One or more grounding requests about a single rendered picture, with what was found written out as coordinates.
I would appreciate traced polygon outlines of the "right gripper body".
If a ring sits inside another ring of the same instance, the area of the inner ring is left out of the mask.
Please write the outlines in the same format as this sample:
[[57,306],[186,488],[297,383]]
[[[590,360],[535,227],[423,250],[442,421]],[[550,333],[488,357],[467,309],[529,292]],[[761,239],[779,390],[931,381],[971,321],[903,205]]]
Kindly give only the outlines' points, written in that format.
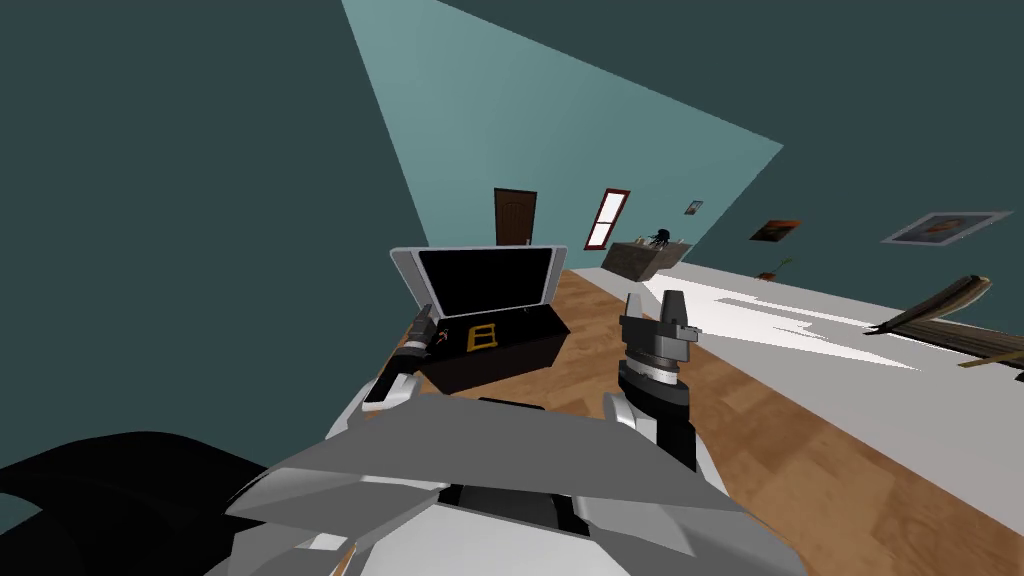
[[653,367],[690,360],[690,344],[701,331],[646,317],[623,315],[618,318],[626,356]]

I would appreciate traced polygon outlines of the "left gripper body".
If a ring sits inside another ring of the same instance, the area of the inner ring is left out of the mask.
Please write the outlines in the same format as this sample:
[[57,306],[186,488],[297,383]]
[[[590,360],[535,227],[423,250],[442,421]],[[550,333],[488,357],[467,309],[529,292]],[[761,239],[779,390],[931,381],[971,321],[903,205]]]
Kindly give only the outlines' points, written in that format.
[[433,305],[425,304],[414,318],[407,333],[409,344],[429,344],[436,333],[437,327],[431,316]]

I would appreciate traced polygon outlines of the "grey brown dresser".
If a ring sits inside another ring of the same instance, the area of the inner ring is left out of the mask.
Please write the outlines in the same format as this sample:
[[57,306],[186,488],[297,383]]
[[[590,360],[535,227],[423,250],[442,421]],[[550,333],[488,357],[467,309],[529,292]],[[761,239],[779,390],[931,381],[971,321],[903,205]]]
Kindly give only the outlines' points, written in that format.
[[691,247],[682,240],[671,240],[670,232],[659,229],[632,243],[613,243],[601,269],[629,281],[646,282],[663,270],[678,264]]

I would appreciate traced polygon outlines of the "red framed window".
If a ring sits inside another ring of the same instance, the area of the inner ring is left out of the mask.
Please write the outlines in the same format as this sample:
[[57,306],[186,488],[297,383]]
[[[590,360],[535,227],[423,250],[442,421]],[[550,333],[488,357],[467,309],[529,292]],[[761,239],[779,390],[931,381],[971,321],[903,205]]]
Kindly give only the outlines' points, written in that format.
[[585,251],[604,250],[606,248],[629,195],[629,190],[611,188],[605,190],[584,245]]

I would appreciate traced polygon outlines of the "black box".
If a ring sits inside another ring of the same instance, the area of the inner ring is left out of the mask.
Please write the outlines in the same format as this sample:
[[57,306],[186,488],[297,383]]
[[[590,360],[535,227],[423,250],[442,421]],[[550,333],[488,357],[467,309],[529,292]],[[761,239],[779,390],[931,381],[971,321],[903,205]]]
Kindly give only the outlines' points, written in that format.
[[[467,352],[468,329],[488,323],[496,324],[498,346]],[[438,332],[447,337],[427,347],[421,372],[447,395],[550,367],[570,334],[550,305],[450,317]]]

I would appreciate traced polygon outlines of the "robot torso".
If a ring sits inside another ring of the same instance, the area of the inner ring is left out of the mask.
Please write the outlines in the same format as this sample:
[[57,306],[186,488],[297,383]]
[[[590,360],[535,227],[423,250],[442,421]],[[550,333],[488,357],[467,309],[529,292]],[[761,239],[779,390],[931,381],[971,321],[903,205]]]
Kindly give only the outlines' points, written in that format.
[[423,395],[267,469],[228,513],[229,576],[808,576],[799,554],[634,428]]

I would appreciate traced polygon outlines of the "dark brown door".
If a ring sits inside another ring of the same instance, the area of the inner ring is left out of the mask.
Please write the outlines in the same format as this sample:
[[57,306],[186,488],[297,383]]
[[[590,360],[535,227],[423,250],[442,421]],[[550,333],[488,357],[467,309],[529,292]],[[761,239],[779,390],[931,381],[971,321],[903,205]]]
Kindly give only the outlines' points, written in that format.
[[495,244],[530,245],[534,238],[537,193],[496,188],[494,190]]

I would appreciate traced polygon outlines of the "large grey framed picture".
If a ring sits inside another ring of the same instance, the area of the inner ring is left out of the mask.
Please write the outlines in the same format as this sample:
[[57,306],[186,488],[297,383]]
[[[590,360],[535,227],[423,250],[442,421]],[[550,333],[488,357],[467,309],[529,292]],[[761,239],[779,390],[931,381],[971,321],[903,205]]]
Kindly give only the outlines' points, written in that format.
[[1012,211],[932,212],[883,239],[882,243],[946,246],[1011,214]]

